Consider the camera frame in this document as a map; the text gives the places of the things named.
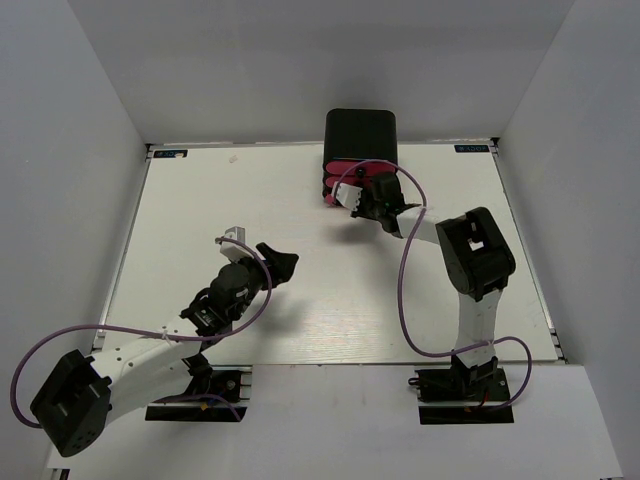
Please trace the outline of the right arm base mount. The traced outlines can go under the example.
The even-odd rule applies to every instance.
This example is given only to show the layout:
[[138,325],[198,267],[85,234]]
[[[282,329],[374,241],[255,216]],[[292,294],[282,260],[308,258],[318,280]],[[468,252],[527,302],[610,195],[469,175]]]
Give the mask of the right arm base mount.
[[452,369],[416,370],[408,379],[415,391],[421,425],[512,424],[511,406],[498,409],[510,398],[502,368],[490,378],[465,387]]

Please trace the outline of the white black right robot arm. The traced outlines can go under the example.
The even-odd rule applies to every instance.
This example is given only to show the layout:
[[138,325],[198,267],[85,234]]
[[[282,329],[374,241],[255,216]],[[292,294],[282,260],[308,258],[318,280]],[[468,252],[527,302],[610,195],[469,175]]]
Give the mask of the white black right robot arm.
[[365,186],[340,184],[338,203],[354,218],[378,222],[383,230],[411,242],[437,245],[448,278],[458,293],[458,334],[451,355],[451,384],[461,397],[484,391],[497,370],[493,345],[498,303],[516,262],[493,215],[478,207],[461,216],[439,220],[427,208],[405,201],[396,174],[383,172]]

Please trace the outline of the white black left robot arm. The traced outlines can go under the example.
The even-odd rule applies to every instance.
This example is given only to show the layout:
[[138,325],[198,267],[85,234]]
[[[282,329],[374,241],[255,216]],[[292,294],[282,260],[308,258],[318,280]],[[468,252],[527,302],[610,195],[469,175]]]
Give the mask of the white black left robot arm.
[[259,243],[255,253],[231,240],[228,264],[172,321],[111,350],[60,358],[30,410],[58,454],[88,448],[104,428],[129,412],[166,398],[199,399],[211,387],[205,350],[236,333],[260,292],[271,294],[294,274],[299,257]]

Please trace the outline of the black pink drawer organizer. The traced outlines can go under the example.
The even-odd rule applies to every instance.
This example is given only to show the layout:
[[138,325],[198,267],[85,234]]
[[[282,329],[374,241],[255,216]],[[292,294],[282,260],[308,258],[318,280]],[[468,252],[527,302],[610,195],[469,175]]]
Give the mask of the black pink drawer organizer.
[[323,200],[331,205],[333,185],[364,160],[398,164],[396,116],[389,110],[334,108],[325,117]]

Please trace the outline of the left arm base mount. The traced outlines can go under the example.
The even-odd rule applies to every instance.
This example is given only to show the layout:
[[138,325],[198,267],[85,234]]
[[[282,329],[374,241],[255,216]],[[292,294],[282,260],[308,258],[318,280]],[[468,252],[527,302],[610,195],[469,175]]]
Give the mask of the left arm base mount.
[[202,354],[183,363],[189,383],[174,400],[149,404],[146,421],[237,423],[244,418],[251,396],[250,366],[213,366]]

